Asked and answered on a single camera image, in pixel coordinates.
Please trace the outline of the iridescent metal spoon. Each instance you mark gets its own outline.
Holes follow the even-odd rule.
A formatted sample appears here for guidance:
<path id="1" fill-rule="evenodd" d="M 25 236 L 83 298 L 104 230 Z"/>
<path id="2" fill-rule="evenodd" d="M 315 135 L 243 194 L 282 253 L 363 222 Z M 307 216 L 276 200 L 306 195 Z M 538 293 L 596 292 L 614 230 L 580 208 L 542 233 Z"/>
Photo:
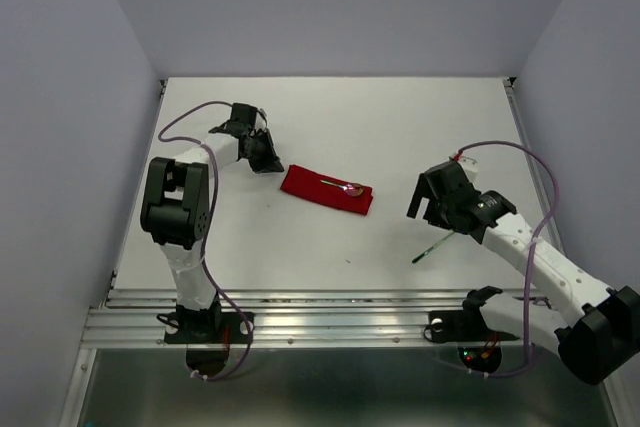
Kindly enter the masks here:
<path id="1" fill-rule="evenodd" d="M 320 182 L 324 185 L 339 188 L 350 197 L 358 197 L 364 193 L 364 187 L 357 183 L 337 183 L 326 179 L 321 179 Z"/>

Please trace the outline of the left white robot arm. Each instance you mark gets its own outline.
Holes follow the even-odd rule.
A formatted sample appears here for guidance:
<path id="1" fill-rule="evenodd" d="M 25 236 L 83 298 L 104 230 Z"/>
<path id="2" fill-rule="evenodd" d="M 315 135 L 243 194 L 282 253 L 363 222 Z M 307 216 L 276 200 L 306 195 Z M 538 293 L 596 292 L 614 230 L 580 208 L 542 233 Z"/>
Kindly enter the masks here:
<path id="1" fill-rule="evenodd" d="M 230 109 L 227 120 L 199 140 L 168 131 L 209 106 Z M 281 173 L 265 112 L 245 103 L 208 101 L 170 121 L 157 135 L 164 144 L 185 142 L 190 149 L 149 161 L 140 224 L 165 255 L 177 290 L 173 314 L 160 321 L 177 333 L 215 339 L 222 329 L 220 288 L 206 266 L 206 240 L 220 189 L 221 170 L 246 161 L 260 174 Z"/>

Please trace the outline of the red cloth napkin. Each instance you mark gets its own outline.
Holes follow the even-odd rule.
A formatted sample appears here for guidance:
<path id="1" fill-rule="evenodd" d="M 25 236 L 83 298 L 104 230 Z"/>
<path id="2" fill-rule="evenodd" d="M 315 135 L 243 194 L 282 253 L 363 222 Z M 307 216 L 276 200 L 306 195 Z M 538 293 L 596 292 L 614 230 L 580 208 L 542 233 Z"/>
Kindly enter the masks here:
<path id="1" fill-rule="evenodd" d="M 364 193 L 358 197 L 350 197 L 339 188 L 322 184 L 321 179 L 337 183 L 357 183 L 326 176 L 298 165 L 290 165 L 280 190 L 324 207 L 361 216 L 368 214 L 373 202 L 373 189 L 370 186 L 360 184 L 364 187 Z"/>

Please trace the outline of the iridescent metal fork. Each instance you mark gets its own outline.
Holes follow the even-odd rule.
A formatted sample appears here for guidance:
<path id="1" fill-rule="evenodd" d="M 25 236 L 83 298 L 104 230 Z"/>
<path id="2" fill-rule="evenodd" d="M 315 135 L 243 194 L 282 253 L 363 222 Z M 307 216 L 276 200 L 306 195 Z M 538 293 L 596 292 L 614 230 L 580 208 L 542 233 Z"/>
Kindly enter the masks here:
<path id="1" fill-rule="evenodd" d="M 438 249 L 442 244 L 444 244 L 447 240 L 449 240 L 454 235 L 455 235 L 455 232 L 449 232 L 448 234 L 446 234 L 443 238 L 439 239 L 433 245 L 429 246 L 426 250 L 424 250 L 423 252 L 418 254 L 416 257 L 414 257 L 411 260 L 411 264 L 417 264 L 418 262 L 420 262 L 423 258 L 428 256 L 434 250 Z"/>

